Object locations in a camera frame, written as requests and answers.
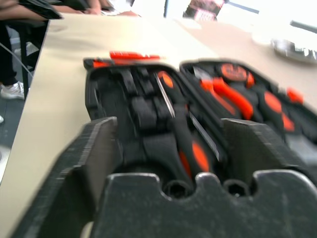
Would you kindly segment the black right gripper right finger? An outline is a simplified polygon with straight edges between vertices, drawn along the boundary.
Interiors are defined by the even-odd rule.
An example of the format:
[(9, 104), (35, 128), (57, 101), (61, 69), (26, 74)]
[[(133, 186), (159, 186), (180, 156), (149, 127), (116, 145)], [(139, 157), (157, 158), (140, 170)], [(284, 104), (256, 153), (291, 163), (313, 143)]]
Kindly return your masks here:
[(228, 169), (250, 184), (254, 173), (292, 170), (317, 183), (317, 171), (306, 165), (266, 124), (240, 119), (223, 119), (223, 134), (228, 142)]

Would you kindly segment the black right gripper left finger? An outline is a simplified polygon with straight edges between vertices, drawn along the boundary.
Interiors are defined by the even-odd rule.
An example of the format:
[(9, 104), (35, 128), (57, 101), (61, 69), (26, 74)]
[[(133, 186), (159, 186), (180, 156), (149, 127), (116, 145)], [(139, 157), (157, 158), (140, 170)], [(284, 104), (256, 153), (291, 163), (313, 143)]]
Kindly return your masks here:
[(57, 158), (13, 238), (78, 238), (119, 165), (117, 118), (86, 124)]

